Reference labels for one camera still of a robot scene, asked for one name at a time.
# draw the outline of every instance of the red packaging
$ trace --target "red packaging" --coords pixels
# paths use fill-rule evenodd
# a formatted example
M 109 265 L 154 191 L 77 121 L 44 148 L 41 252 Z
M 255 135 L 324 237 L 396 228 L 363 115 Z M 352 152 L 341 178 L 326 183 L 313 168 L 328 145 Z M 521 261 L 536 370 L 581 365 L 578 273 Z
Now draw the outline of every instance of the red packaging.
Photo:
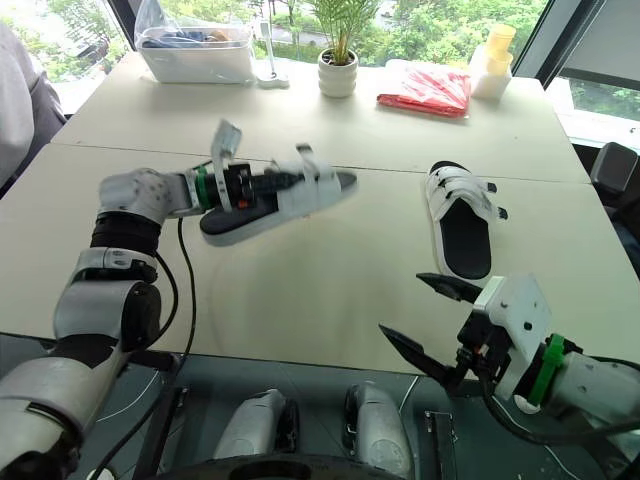
M 462 117 L 467 113 L 471 92 L 467 73 L 446 65 L 404 61 L 390 70 L 392 84 L 388 93 L 378 95 L 379 104 L 445 117 Z

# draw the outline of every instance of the plastic bag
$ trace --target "plastic bag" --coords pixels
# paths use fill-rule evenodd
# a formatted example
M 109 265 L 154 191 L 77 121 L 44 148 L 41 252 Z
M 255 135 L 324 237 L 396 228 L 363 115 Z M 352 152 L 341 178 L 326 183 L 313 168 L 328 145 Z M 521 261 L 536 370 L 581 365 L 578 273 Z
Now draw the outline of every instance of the plastic bag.
M 158 0 L 143 0 L 134 27 L 136 48 L 243 47 L 251 31 L 240 25 L 221 25 L 196 18 L 171 18 Z
M 446 65 L 390 60 L 389 84 L 378 103 L 445 117 L 467 113 L 471 82 L 469 74 Z

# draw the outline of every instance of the green ring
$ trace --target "green ring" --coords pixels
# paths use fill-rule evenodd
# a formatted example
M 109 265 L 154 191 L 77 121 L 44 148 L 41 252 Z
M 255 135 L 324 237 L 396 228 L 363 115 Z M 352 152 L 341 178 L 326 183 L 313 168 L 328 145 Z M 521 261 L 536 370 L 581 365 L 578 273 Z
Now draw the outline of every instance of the green ring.
M 196 193 L 198 194 L 198 200 L 200 200 L 202 207 L 205 210 L 209 210 L 211 208 L 211 202 L 209 202 L 207 187 L 204 184 L 206 174 L 207 170 L 204 167 L 198 167 L 198 173 L 196 174 Z
M 529 393 L 527 401 L 534 406 L 540 405 L 544 399 L 547 389 L 553 380 L 558 367 L 562 366 L 564 360 L 564 337 L 553 334 L 551 342 L 542 356 L 542 366 L 536 377 L 533 388 Z

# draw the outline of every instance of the black chair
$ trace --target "black chair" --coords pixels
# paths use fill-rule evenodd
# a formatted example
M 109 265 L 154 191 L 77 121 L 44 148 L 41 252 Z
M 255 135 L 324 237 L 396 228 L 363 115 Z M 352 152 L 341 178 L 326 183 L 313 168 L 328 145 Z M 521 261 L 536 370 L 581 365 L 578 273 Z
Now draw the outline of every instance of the black chair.
M 640 278 L 640 172 L 638 155 L 618 143 L 607 143 L 590 177 L 622 246 Z

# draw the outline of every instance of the plastic storage box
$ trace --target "plastic storage box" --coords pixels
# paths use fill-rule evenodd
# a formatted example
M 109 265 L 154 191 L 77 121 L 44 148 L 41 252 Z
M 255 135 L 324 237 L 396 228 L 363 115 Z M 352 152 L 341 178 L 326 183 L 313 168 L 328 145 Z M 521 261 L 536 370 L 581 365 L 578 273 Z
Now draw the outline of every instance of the plastic storage box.
M 163 83 L 248 83 L 254 80 L 251 33 L 234 27 L 183 27 L 183 32 L 221 32 L 230 41 L 203 42 L 193 48 L 145 48 L 138 51 L 153 75 Z M 146 39 L 160 39 L 166 28 L 144 31 Z

